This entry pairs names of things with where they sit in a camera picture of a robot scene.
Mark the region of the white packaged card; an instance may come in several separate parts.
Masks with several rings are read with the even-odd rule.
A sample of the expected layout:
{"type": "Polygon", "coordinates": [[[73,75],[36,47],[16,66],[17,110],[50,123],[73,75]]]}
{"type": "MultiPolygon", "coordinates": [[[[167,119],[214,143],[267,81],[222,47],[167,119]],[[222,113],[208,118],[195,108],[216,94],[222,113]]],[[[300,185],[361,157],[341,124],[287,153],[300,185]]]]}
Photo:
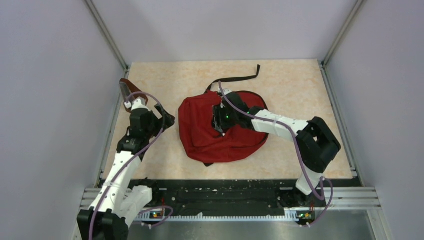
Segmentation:
{"type": "Polygon", "coordinates": [[[225,132],[222,128],[222,117],[220,110],[213,109],[213,128],[222,136],[225,136],[225,132]]]}

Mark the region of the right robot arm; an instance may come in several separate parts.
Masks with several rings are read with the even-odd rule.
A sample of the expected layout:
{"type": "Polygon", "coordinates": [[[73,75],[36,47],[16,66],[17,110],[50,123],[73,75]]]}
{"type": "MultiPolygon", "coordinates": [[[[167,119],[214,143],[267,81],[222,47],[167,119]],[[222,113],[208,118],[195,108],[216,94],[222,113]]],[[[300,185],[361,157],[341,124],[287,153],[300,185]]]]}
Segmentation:
{"type": "Polygon", "coordinates": [[[293,200],[299,206],[307,206],[314,198],[324,199],[317,186],[324,185],[324,172],[341,150],[341,144],[320,117],[299,120],[270,112],[264,107],[248,105],[237,92],[219,91],[221,102],[213,109],[212,126],[222,135],[235,127],[249,134],[275,135],[294,143],[301,167],[293,200]]]}

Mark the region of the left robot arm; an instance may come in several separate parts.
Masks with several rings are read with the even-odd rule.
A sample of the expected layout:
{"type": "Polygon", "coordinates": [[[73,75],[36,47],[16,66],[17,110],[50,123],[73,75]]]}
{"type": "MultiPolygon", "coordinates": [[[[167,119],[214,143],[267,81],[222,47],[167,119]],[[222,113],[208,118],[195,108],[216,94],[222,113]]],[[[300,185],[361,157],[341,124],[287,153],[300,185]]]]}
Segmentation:
{"type": "Polygon", "coordinates": [[[117,144],[109,175],[92,204],[77,215],[83,240],[126,240],[142,209],[160,202],[159,191],[145,185],[127,192],[147,150],[175,124],[175,117],[160,103],[154,107],[161,117],[143,103],[132,104],[129,126],[117,144]]]}

